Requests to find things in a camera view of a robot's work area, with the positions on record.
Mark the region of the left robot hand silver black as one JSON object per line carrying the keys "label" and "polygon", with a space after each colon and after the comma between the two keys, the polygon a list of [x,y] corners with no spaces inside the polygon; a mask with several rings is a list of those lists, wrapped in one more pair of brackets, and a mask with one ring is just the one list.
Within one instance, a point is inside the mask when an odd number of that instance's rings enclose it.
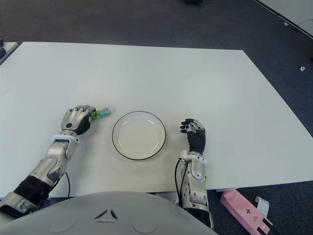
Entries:
{"label": "left robot hand silver black", "polygon": [[90,128],[91,113],[96,109],[89,105],[79,105],[68,109],[61,122],[63,135],[79,136],[87,132]]}

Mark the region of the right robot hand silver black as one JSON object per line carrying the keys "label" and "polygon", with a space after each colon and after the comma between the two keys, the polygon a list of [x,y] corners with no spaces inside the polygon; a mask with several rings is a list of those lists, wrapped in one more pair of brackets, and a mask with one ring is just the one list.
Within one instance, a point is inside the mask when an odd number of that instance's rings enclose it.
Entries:
{"label": "right robot hand silver black", "polygon": [[189,152],[196,152],[203,155],[206,145],[205,128],[196,119],[187,118],[181,123],[181,133],[187,134]]}

